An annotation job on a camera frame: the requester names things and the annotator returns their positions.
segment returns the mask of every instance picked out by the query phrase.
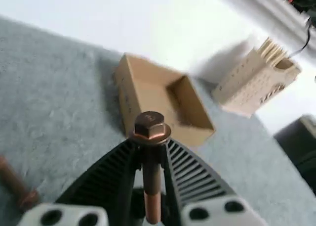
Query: wooden stick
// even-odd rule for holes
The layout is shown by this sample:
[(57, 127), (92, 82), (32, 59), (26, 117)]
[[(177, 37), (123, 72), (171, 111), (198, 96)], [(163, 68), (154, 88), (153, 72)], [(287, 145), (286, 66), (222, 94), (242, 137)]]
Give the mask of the wooden stick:
[(260, 46), (260, 48), (257, 50), (257, 52), (259, 54), (261, 54), (267, 47), (268, 45), (271, 43), (272, 41), (270, 40), (270, 38), (268, 37), (265, 42), (263, 42), (263, 44)]

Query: black cable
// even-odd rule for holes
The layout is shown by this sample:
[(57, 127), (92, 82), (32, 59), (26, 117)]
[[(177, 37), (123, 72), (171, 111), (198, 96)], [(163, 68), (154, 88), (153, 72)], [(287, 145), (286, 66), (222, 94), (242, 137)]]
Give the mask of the black cable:
[(311, 39), (311, 27), (312, 27), (312, 20), (311, 20), (311, 18), (309, 18), (308, 21), (307, 21), (307, 40), (306, 40), (306, 43), (301, 49), (299, 49), (298, 51), (290, 54), (289, 58), (292, 58), (292, 57), (296, 56), (297, 54), (301, 53), (307, 47), (307, 45), (308, 45), (308, 43), (310, 42), (310, 39)]

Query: hex bolt head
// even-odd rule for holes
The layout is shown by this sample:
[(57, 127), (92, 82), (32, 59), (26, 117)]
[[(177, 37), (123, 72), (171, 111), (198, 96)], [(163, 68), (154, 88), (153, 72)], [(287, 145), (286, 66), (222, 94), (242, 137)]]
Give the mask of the hex bolt head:
[(137, 116), (134, 133), (147, 139), (165, 134), (164, 116), (155, 111), (147, 111)]

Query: white perforated box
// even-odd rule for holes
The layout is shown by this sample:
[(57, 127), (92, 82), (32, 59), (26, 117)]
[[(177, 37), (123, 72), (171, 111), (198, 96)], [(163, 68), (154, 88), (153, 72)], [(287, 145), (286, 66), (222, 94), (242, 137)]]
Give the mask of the white perforated box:
[(269, 39), (253, 49), (212, 92), (224, 110), (250, 117), (293, 81), (300, 69)]

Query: bolt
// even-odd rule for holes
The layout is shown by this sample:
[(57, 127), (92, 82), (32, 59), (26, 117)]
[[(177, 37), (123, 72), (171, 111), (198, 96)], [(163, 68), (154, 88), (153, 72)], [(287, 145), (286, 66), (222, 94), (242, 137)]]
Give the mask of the bolt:
[(161, 145), (170, 137), (170, 127), (164, 123), (164, 116), (155, 111), (147, 111), (136, 117), (132, 140), (142, 149), (143, 183), (146, 219), (150, 224), (161, 220)]
[(19, 209), (26, 211), (32, 208), (39, 200), (36, 190), (28, 191), (22, 181), (17, 177), (4, 156), (0, 155), (0, 177), (7, 188), (17, 198)]
[(164, 116), (155, 111), (147, 111), (137, 116), (134, 133), (147, 139), (165, 135)]

